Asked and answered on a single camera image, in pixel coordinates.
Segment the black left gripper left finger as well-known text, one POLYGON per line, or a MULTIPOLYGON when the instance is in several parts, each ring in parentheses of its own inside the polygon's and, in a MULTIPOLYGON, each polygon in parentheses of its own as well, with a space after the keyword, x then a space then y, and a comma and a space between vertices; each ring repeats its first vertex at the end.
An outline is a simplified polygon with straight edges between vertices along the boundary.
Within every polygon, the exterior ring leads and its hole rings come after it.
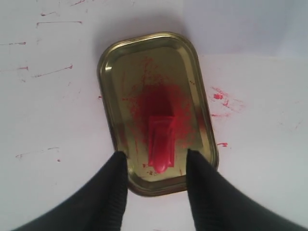
POLYGON ((19 231, 119 231, 128 197, 127 157, 116 151, 76 193, 19 231))

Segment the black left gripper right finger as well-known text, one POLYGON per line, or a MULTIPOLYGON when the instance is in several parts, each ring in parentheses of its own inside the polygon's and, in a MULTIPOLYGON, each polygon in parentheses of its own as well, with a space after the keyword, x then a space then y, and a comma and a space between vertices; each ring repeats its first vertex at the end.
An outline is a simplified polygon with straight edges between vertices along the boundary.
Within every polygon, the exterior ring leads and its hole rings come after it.
POLYGON ((195 150, 188 150, 186 183, 197 231, 304 231, 237 190, 195 150))

